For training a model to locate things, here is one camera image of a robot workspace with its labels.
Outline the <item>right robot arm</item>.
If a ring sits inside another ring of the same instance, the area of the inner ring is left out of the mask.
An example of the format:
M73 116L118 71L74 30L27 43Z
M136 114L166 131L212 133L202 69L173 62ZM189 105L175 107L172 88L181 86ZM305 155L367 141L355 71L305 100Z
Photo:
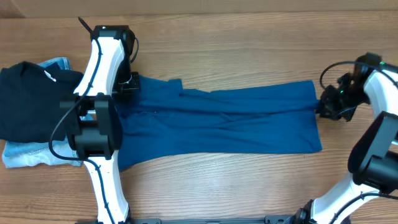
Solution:
M375 198L392 199L397 190L397 66L366 53L352 62L354 70L324 87L318 110L322 118L350 121L356 108L371 105L374 121L356 143L346 175L325 195L310 200L296 214L266 216L265 223L349 223L349 216Z

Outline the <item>blue polo shirt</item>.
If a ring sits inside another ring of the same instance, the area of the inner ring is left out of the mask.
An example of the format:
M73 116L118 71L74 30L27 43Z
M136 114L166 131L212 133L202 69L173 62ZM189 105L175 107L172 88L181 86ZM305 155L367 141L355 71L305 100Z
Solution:
M118 167L191 153L320 152L312 81L211 92L140 77L137 101L118 105Z

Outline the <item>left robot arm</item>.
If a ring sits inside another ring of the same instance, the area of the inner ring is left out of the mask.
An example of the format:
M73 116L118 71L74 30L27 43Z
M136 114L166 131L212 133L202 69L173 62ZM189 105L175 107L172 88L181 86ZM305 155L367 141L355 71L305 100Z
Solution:
M91 177L98 206L96 223L130 223L118 167L123 128L115 107L139 92L131 72L135 35L127 26L96 26L90 32L91 55L81 82L60 102L70 147Z

